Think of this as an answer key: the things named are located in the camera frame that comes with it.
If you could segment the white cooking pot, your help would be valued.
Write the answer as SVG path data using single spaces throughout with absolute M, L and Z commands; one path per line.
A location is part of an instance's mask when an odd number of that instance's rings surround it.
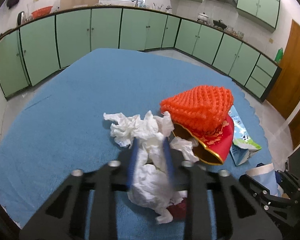
M 204 12 L 199 13 L 197 16 L 197 21 L 209 25 L 209 16 L 207 16 Z

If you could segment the dark red scouring pad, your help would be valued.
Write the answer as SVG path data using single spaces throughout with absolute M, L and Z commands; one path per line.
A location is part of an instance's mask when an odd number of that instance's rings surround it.
M 179 204 L 170 205 L 167 209 L 174 220 L 185 219 L 187 209 L 187 198 L 183 198 L 183 200 Z

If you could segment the dark hanging towel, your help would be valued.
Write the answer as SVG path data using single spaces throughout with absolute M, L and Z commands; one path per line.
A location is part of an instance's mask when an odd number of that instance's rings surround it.
M 11 9 L 12 7 L 14 7 L 15 5 L 17 5 L 19 3 L 19 0 L 7 0 L 7 7 L 8 9 Z

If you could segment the white tissue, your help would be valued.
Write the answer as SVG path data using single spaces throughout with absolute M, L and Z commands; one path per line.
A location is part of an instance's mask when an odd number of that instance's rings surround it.
M 186 197 L 184 191 L 175 191 L 170 184 L 164 155 L 164 141 L 174 130 L 170 113 L 165 111 L 163 116 L 157 116 L 147 112 L 144 118 L 104 113 L 103 118 L 112 122 L 110 135 L 119 146 L 137 149 L 132 185 L 127 193 L 129 200 L 154 210 L 158 224 L 170 223 L 173 216 L 167 208 L 180 204 Z

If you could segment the black wok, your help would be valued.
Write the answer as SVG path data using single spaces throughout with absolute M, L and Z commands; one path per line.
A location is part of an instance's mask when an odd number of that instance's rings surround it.
M 222 20 L 213 20 L 213 26 L 225 30 L 228 26 L 222 22 Z

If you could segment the red festive paper cup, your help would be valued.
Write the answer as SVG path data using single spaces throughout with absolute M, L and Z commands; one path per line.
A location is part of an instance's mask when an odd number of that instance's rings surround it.
M 193 153 L 200 161 L 209 165 L 223 165 L 232 146 L 234 122 L 227 115 L 215 130 L 205 133 L 192 132 L 175 122 L 173 135 L 185 140 L 194 139 L 198 145 L 193 147 Z

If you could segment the blue white paper cup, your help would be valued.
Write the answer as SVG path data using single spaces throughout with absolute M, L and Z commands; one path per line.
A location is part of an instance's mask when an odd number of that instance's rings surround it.
M 271 195 L 277 197 L 282 196 L 283 191 L 281 186 L 277 183 L 273 163 L 266 165 L 259 163 L 255 168 L 247 170 L 245 174 L 266 187 Z

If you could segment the green lower kitchen cabinets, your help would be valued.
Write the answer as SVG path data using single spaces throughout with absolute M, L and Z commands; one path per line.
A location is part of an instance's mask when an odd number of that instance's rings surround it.
M 224 74 L 264 101 L 281 68 L 217 27 L 147 9 L 102 6 L 54 13 L 0 36 L 5 98 L 35 86 L 98 48 L 174 49 Z

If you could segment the orange foam fruit net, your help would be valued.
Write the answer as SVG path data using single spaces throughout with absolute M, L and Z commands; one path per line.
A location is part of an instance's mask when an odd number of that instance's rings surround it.
M 190 130 L 210 132 L 226 120 L 233 103 L 231 90 L 200 85 L 162 100 L 160 110 Z

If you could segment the blue scalloped table mat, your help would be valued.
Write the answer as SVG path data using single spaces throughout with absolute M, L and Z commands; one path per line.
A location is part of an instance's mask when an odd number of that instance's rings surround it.
M 269 161 L 258 118 L 230 78 L 168 57 L 98 49 L 43 85 L 16 117 L 0 145 L 0 204 L 25 225 L 72 170 L 93 171 L 117 156 L 104 113 L 158 114 L 162 99 L 205 84 L 231 90 L 249 134 L 263 147 L 240 167 L 228 157 L 225 167 L 240 176 Z

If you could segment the red plastic basin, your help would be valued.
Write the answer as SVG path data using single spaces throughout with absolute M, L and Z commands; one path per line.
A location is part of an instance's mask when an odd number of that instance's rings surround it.
M 43 8 L 33 11 L 31 13 L 31 15 L 32 15 L 33 19 L 37 19 L 37 18 L 40 18 L 40 17 L 50 14 L 51 9 L 52 9 L 52 6 L 43 7 Z

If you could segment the blue green milk carton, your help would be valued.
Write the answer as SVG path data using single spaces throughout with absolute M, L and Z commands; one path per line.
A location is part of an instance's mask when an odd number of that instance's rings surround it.
M 239 166 L 246 163 L 262 147 L 253 141 L 234 105 L 232 105 L 228 114 L 234 123 L 234 137 L 230 147 L 230 154 L 235 165 Z

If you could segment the steel electric kettle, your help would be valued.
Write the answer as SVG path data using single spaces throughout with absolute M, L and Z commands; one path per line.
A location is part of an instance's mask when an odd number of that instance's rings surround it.
M 20 26 L 26 22 L 26 14 L 24 11 L 19 12 L 17 16 L 17 26 Z

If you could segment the green bottle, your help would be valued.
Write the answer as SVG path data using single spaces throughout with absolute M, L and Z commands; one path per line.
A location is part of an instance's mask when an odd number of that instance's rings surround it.
M 280 48 L 280 49 L 277 51 L 277 54 L 276 54 L 276 56 L 275 56 L 275 60 L 274 60 L 274 61 L 275 61 L 277 64 L 279 64 L 279 63 L 281 62 L 282 58 L 283 58 L 283 48 Z

